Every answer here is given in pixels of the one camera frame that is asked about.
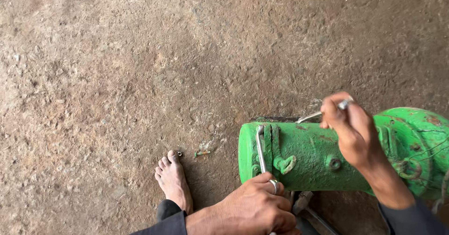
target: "hand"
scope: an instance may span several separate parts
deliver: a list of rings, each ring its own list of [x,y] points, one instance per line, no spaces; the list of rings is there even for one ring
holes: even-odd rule
[[[208,234],[210,230],[214,234],[300,234],[294,230],[291,204],[281,196],[284,186],[278,182],[278,192],[273,195],[270,179],[274,177],[268,172],[251,178],[221,202],[187,216],[188,235]]]
[[[341,92],[323,100],[320,126],[335,129],[341,154],[365,177],[380,203],[392,209],[410,207],[415,199],[385,156],[373,117],[354,101],[339,110],[337,104],[344,99],[352,97]]]
[[[379,163],[388,163],[379,142],[373,117],[355,101],[349,103],[347,110],[339,110],[337,104],[345,99],[351,100],[352,97],[346,92],[341,92],[323,100],[321,128],[335,129],[339,137],[341,154],[355,168],[370,170]]]

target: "toe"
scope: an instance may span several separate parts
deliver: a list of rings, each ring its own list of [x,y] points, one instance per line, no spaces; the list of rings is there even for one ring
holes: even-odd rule
[[[164,165],[164,163],[161,160],[159,161],[159,167],[161,169],[165,169],[165,165]]]
[[[164,165],[166,167],[170,166],[170,161],[168,161],[167,157],[165,157],[165,156],[162,157],[162,162],[164,163]]]
[[[168,160],[171,161],[172,163],[178,163],[178,155],[176,154],[175,151],[171,150],[168,152]]]
[[[156,174],[162,175],[162,169],[160,167],[157,167],[155,169],[156,169]]]

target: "dirt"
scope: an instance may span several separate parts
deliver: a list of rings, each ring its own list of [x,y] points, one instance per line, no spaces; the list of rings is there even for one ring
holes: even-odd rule
[[[241,183],[240,126],[346,90],[370,112],[448,117],[449,0],[0,0],[0,234],[155,223],[169,150],[200,209]],[[209,155],[194,159],[194,152]],[[345,234],[373,197],[321,192]]]

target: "dark sleeve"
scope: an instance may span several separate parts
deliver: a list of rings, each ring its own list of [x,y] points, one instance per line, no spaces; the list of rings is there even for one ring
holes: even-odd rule
[[[187,235],[185,216],[185,211],[178,212],[145,230],[134,232],[131,235]]]
[[[390,235],[449,235],[449,230],[420,199],[416,199],[415,205],[407,209],[390,209],[378,205]]]

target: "chipped green paint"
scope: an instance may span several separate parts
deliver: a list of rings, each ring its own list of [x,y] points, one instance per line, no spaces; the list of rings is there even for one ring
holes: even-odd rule
[[[449,121],[433,112],[394,108],[374,116],[379,140],[392,166],[418,196],[435,199],[449,169]],[[317,123],[245,123],[239,136],[242,182],[260,174],[255,133],[261,137],[267,170],[295,191],[359,190],[371,193],[362,175],[344,159],[335,131]]]

